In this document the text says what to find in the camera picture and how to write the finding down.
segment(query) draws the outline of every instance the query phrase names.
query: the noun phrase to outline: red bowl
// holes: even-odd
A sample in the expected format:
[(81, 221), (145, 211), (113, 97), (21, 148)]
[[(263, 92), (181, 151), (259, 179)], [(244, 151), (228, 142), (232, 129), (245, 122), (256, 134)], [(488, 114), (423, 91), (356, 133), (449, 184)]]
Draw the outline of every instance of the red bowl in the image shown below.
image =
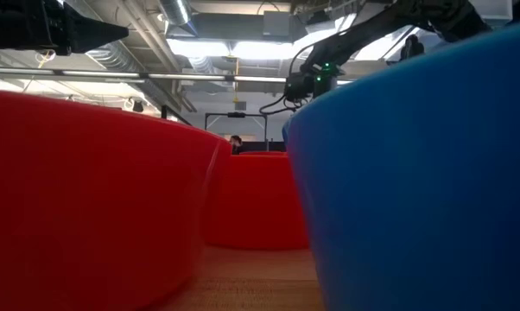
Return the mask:
[(232, 155), (206, 204), (205, 241), (241, 249), (308, 247), (286, 156)]
[(0, 92), (0, 310), (135, 310), (195, 271), (221, 138)]

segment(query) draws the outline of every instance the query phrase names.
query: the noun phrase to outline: wall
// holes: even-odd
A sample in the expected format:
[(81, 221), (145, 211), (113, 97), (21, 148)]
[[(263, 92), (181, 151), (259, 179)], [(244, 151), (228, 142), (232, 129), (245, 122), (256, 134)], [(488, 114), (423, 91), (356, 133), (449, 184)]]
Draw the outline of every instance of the wall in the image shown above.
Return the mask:
[[(261, 106), (275, 101), (278, 97), (264, 93), (241, 93), (238, 95), (239, 100), (247, 102), (246, 113), (258, 114)], [(184, 112), (181, 115), (193, 126), (204, 129), (205, 114), (207, 112), (227, 113), (234, 111), (233, 93), (223, 92), (215, 95), (209, 95), (203, 92), (189, 92), (187, 98), (197, 108), (198, 112)], [(279, 113), (268, 116), (268, 139), (280, 142), (283, 140), (282, 128), (291, 115), (289, 112)], [(216, 116), (208, 118), (210, 124)], [(263, 125), (263, 118), (256, 117), (256, 120)], [(263, 129), (250, 117), (246, 118), (228, 118), (220, 117), (208, 131), (216, 134), (234, 134), (234, 135), (254, 135), (257, 141), (263, 140)]]
[[(186, 115), (184, 117), (193, 126), (204, 129), (205, 115), (204, 113), (196, 113), (193, 115)], [(208, 118), (208, 123), (214, 121), (216, 117)], [(256, 120), (263, 125), (263, 118), (257, 117)], [(270, 118), (268, 117), (268, 139), (280, 142), (283, 140), (282, 128), (285, 124), (286, 118)], [(221, 117), (216, 121), (208, 131), (216, 134), (233, 134), (233, 135), (254, 135), (257, 141), (263, 140), (263, 129), (250, 117), (244, 119), (235, 119), (228, 117)]]

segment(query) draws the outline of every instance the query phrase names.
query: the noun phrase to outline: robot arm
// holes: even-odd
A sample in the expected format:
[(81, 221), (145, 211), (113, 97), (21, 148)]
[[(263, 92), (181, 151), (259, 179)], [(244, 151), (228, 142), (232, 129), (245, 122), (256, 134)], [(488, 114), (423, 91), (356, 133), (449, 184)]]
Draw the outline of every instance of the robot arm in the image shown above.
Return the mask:
[(57, 0), (0, 0), (0, 49), (78, 54), (128, 34), (125, 27), (83, 17)]
[(286, 99), (295, 102), (332, 90), (340, 65), (371, 42), (407, 25), (435, 32), (446, 41), (491, 30), (468, 0), (396, 0), (371, 19), (315, 43), (300, 72), (287, 78)]

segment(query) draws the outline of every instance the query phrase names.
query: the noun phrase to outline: table surface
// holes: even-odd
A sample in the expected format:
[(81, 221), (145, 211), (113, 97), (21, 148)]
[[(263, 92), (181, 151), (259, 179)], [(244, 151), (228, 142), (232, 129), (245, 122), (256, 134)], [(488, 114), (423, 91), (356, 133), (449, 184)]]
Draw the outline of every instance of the table surface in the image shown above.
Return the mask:
[(312, 254), (206, 248), (198, 275), (143, 311), (323, 311)]

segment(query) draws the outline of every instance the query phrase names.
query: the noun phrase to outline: person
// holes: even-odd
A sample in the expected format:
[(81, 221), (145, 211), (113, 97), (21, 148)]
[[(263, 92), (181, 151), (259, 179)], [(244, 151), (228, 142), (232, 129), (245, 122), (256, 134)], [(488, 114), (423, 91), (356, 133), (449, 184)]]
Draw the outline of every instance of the person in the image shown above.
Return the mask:
[(410, 59), (417, 55), (425, 53), (423, 43), (419, 42), (417, 35), (409, 35), (406, 39), (406, 44), (400, 50), (400, 61)]
[(232, 146), (231, 153), (233, 155), (238, 155), (243, 151), (243, 140), (241, 139), (241, 137), (239, 137), (239, 135), (231, 136), (231, 138), (229, 139), (229, 143)]

